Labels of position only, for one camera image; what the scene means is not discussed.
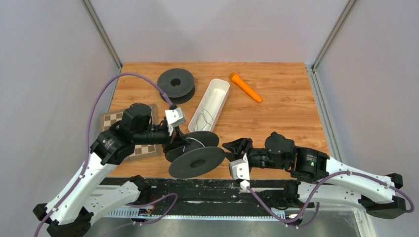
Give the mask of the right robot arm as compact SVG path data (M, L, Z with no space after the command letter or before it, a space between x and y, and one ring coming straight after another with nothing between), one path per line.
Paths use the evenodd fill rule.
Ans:
M403 178L397 173L377 175L344 164L324 152L299 147L276 132L263 148L250 138L224 143L232 178L250 190L253 168L281 169L291 175L282 192L288 206L301 203L334 203L356 207L381 219L395 219L414 211L412 200L401 191Z

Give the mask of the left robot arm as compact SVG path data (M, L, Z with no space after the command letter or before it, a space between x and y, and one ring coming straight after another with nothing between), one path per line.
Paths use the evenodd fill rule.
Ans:
M152 123L152 110L136 103L125 109L121 120L101 132L87 151L87 158L65 188L50 202L36 205L33 212L52 237L82 237L104 215L126 204L146 204L151 187L137 175L100 197L90 196L136 145L161 145L170 151L185 145L179 126L186 121L182 109L170 106L160 124Z

